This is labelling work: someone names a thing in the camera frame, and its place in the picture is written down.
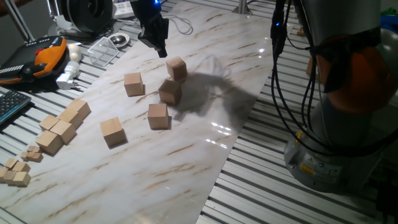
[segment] wooden cube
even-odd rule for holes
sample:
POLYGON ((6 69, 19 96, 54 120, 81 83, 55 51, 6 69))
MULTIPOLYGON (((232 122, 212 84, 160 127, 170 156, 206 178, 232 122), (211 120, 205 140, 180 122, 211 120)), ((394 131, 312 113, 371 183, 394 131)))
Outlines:
POLYGON ((159 95, 162 102, 175 106, 181 100, 181 85, 177 82, 165 80, 159 88, 159 95))
POLYGON ((84 100, 74 99, 68 106, 67 109, 76 111, 78 115, 85 119, 88 114, 91 113, 91 109, 88 106, 88 103, 84 100))
POLYGON ((36 152, 28 156, 28 159, 33 162, 42 162, 43 154, 41 152, 36 152))
POLYGON ((50 131, 44 131, 43 134, 37 138, 36 143, 41 149, 53 155, 57 153, 58 150, 63 146, 61 138, 57 134, 54 134, 50 131))
POLYGON ((28 153, 28 152, 23 152, 23 153, 21 154, 21 159, 22 159, 23 161, 29 161, 28 158, 27 158, 27 153, 28 153))
POLYGON ((68 144, 76 136, 76 130, 72 124, 64 121, 59 121, 50 131, 58 134, 64 144, 68 144))
POLYGON ((127 96, 138 96, 144 94, 144 84, 142 83, 141 73, 131 73, 124 75, 124 88, 127 96))
POLYGON ((76 111, 70 110, 70 109, 65 109, 60 116, 58 116, 58 119, 71 123, 75 130, 79 128, 79 126, 82 124, 83 119, 81 116, 78 115, 76 111))
POLYGON ((17 162, 14 168, 12 168, 12 171, 29 172, 30 166, 26 162, 17 162))
POLYGON ((4 176, 7 174, 8 168, 0 169, 0 183, 4 183, 4 176))
POLYGON ((298 31, 297 31, 297 35, 299 36, 305 36, 304 31, 303 31, 303 27, 301 27, 298 31))
POLYGON ((118 117, 103 121, 99 125, 108 147, 127 141, 126 133, 124 133, 118 117))
POLYGON ((180 58, 175 57, 166 61, 167 71, 175 81, 183 80, 187 77, 187 64, 180 58))
POLYGON ((19 187, 26 187, 29 184, 31 177, 27 172, 17 172, 14 177, 13 184, 19 187))
POLYGON ((42 122, 39 123, 39 126, 42 128, 43 131, 50 130, 57 122, 59 121, 58 118, 48 115, 42 122))
POLYGON ((6 175, 3 177, 3 181, 8 185, 15 185, 13 180, 16 174, 17 171, 12 171, 12 170, 7 171, 6 175))
POLYGON ((148 122, 152 130, 169 128, 169 112, 166 104, 151 104, 148 109, 148 122))
POLYGON ((4 164, 4 167, 8 169, 14 168, 15 164, 17 164, 18 160, 14 158, 9 158, 7 162, 4 164))

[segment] clear plastic container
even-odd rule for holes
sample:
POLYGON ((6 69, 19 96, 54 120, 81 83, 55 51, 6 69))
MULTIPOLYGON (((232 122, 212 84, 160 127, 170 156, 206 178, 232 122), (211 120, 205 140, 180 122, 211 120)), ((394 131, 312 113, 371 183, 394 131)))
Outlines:
POLYGON ((88 49, 88 55, 90 56, 92 64, 101 67, 105 67, 118 53, 119 50, 107 37, 103 37, 95 43, 94 46, 88 49))

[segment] metal rod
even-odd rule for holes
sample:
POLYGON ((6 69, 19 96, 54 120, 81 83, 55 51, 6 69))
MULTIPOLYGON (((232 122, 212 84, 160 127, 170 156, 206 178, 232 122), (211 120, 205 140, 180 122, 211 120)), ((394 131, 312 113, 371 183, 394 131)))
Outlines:
POLYGON ((27 27, 24 18, 19 13, 19 10, 15 5, 14 0, 0 0, 0 1, 2 2, 3 6, 6 8, 8 14, 10 15, 12 21, 17 27, 22 38, 28 43, 34 41, 35 38, 33 37, 32 33, 27 27))
POLYGON ((239 0, 238 13, 244 14, 247 0, 239 0))

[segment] white power adapter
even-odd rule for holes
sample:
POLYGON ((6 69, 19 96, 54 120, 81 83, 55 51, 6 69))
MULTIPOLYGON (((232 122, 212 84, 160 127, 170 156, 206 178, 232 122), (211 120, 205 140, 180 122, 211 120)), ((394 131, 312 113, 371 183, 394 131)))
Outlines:
POLYGON ((113 3, 113 19, 122 19, 131 16, 134 16, 134 12, 129 1, 113 3))
POLYGON ((74 82, 77 73, 79 71, 80 65, 77 62, 70 61, 64 69, 64 73, 57 78, 57 85, 62 90, 70 90, 75 88, 77 84, 74 82))

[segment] warning label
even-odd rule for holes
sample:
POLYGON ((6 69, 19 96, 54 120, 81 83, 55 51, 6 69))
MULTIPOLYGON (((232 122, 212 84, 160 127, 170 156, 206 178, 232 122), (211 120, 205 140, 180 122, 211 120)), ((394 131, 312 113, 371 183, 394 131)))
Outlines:
POLYGON ((334 184, 341 172, 341 166, 331 165, 306 153, 300 170, 317 180, 334 184))

